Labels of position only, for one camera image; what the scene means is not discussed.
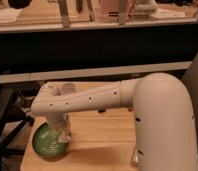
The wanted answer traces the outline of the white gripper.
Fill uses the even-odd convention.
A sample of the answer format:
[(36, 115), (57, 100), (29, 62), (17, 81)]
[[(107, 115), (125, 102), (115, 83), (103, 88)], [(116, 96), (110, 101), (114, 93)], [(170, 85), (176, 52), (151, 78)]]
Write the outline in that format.
[(71, 135), (70, 117), (67, 113), (52, 115), (46, 117), (49, 125), (60, 135), (68, 137)]

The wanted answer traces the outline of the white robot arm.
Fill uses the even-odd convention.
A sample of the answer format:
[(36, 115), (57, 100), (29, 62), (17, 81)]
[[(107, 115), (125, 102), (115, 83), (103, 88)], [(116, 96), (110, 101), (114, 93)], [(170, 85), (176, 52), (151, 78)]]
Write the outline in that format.
[(198, 171), (191, 97), (173, 75), (152, 73), (66, 95), (48, 82), (31, 106), (56, 129), (63, 127), (63, 113), (113, 108), (134, 111), (139, 171)]

